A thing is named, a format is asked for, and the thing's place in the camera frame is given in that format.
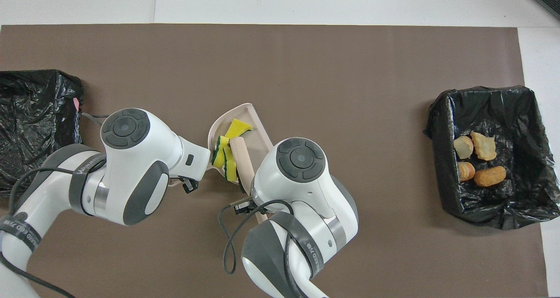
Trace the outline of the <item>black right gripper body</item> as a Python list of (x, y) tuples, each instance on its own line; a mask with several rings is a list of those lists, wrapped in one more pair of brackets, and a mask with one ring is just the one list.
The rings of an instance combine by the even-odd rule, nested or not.
[(256, 207), (257, 204), (254, 202), (252, 197), (246, 197), (243, 198), (242, 200), (237, 200), (233, 202), (233, 208), (236, 215), (249, 214)]

